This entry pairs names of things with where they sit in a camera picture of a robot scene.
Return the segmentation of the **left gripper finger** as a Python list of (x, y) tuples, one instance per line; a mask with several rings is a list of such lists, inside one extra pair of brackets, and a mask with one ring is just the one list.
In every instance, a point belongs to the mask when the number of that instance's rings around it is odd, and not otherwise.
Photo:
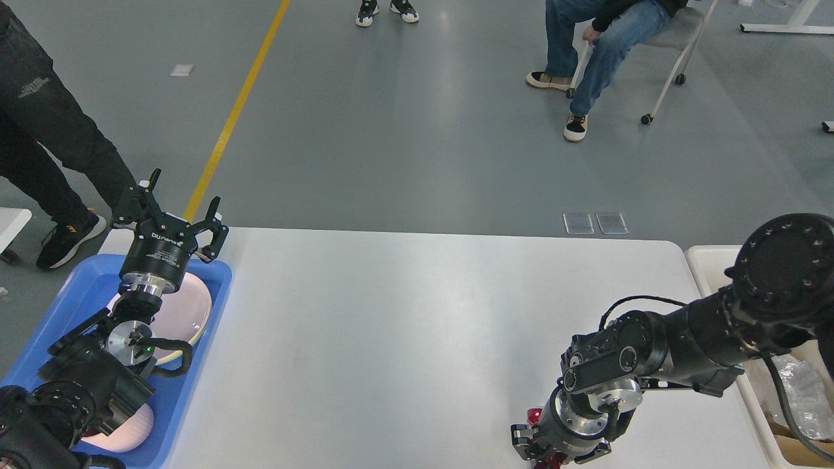
[[(218, 214), (220, 203), (220, 196), (215, 196), (208, 205), (205, 219), (186, 225), (186, 252), (189, 256), (196, 255), (203, 263), (211, 263), (218, 257), (229, 234), (229, 227), (222, 223), (222, 217)], [(211, 241), (200, 247), (197, 236), (206, 231), (212, 233)]]
[(167, 214), (159, 208), (152, 193), (161, 172), (156, 168), (148, 180), (125, 187), (116, 208), (112, 210), (110, 228), (140, 231), (144, 227), (152, 231), (166, 231)]

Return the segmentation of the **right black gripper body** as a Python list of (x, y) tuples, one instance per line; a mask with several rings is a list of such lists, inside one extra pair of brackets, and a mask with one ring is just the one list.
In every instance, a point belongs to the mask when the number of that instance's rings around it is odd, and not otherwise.
[(542, 410), (537, 436), (544, 436), (565, 460), (574, 460), (601, 440), (611, 443), (622, 436), (635, 409), (635, 386), (596, 386), (576, 393), (558, 386)]

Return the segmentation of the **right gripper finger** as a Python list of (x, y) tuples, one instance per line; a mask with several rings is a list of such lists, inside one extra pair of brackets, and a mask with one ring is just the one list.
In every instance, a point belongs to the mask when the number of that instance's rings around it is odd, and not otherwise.
[(583, 456), (577, 456), (573, 459), (573, 461), (578, 465), (583, 465), (584, 463), (607, 456), (611, 453), (611, 451), (611, 443), (608, 442), (608, 440), (601, 440), (591, 452), (584, 454)]
[(537, 424), (510, 425), (510, 442), (524, 461), (542, 462), (546, 459), (546, 449), (536, 442)]

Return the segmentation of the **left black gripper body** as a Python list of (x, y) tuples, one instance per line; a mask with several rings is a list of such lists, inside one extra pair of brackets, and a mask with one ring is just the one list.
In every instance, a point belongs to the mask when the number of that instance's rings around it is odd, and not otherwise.
[(190, 223), (180, 218), (151, 218), (137, 224), (134, 240), (119, 271), (124, 284), (156, 278), (164, 294), (179, 291), (196, 249)]

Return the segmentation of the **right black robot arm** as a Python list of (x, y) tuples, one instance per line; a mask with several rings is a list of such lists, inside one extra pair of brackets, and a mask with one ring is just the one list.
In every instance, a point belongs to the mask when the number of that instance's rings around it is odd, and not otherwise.
[(821, 214), (779, 216), (742, 244), (725, 271), (730, 285), (717, 293), (667, 315), (629, 311), (609, 320), (605, 313), (598, 330), (574, 335), (550, 398), (510, 427), (519, 457), (534, 468), (560, 468), (605, 456), (643, 393), (661, 381), (721, 397), (742, 363), (762, 359), (790, 430), (831, 461), (800, 433), (772, 359), (815, 339), (832, 372), (832, 228)]

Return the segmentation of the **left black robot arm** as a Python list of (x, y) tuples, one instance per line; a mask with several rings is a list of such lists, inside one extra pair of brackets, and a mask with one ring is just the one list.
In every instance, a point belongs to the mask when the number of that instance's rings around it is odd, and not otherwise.
[(2, 388), (3, 468), (122, 468), (116, 457), (74, 446), (91, 431), (112, 434), (154, 394), (149, 377), (186, 374), (194, 350), (184, 339), (151, 329), (165, 294), (177, 292), (188, 261), (218, 257), (229, 229), (214, 197), (205, 219), (191, 223), (159, 208), (152, 194), (160, 175), (128, 187), (112, 226), (133, 225), (134, 238), (119, 271), (119, 297), (54, 341), (33, 391)]

